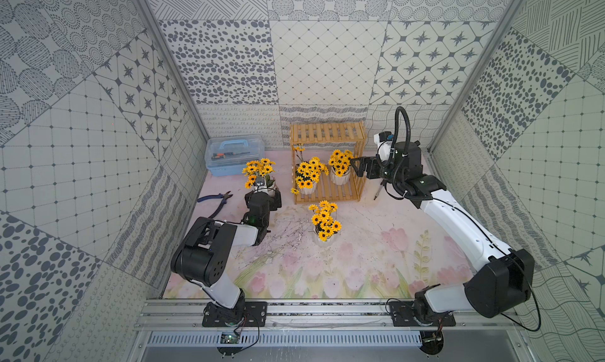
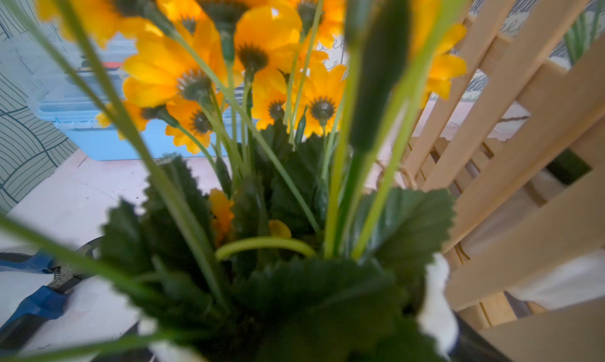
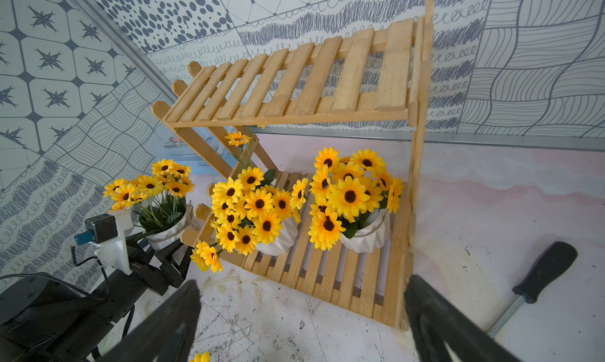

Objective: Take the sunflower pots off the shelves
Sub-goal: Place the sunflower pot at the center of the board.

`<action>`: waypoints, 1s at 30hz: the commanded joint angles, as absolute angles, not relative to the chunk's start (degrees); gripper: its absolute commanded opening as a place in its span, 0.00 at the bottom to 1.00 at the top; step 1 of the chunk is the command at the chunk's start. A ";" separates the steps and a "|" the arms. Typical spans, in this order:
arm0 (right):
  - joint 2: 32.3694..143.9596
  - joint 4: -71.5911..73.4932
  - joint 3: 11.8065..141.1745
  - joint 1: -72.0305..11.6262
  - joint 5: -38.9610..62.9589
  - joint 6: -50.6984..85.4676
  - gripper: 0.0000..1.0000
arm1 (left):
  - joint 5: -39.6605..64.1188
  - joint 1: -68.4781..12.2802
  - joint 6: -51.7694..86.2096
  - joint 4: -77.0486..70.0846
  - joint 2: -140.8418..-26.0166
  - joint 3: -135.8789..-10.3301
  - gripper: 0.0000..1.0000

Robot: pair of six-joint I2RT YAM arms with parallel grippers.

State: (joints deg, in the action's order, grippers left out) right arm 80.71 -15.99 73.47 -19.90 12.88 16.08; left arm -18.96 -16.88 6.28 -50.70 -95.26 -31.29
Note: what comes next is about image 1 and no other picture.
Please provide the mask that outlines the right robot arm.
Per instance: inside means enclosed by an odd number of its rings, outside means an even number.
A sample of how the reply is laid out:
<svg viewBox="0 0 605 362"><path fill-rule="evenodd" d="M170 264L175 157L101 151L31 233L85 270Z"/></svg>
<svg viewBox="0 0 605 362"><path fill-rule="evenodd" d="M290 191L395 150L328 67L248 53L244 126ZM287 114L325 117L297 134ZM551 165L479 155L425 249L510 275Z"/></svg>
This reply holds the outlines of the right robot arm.
<svg viewBox="0 0 605 362"><path fill-rule="evenodd" d="M436 221L463 251L475 273L466 283L436 285L414 295L414 316L431 324L456 311L493 318L535 297L535 260L513 250L472 217L437 177L425 174L417 143L381 141L375 157L351 160L355 174L381 179L391 197L408 200Z"/></svg>

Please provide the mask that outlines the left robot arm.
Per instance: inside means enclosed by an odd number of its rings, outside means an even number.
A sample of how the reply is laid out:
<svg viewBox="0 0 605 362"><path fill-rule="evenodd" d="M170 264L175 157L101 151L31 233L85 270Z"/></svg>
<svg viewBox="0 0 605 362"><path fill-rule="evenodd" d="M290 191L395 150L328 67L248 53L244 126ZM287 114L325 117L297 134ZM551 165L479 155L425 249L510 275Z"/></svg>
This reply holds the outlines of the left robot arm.
<svg viewBox="0 0 605 362"><path fill-rule="evenodd" d="M257 190L244 197L247 212L239 223L200 217L170 260L171 272L203 289L206 311L229 326L245 318L245 294L224 274L234 246L258 246L269 232L270 214L281 207L278 190Z"/></svg>

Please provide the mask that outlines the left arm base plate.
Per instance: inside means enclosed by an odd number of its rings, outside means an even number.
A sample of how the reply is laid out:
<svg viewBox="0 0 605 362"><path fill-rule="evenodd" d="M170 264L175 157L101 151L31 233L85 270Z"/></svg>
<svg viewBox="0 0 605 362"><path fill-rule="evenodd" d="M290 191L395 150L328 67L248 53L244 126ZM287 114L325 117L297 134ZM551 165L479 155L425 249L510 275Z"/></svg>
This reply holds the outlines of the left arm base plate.
<svg viewBox="0 0 605 362"><path fill-rule="evenodd" d="M267 302L238 302L234 308L209 303L203 310L203 327L264 327Z"/></svg>

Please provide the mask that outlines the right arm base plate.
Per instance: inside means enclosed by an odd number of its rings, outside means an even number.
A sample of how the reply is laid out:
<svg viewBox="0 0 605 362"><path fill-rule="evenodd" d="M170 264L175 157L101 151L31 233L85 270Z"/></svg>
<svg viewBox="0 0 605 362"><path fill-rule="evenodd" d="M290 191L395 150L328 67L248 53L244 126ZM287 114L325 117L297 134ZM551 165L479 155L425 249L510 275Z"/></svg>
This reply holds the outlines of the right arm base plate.
<svg viewBox="0 0 605 362"><path fill-rule="evenodd" d="M389 298L385 310L394 327L454 327L455 317L451 313L435 313L430 308L415 301Z"/></svg>

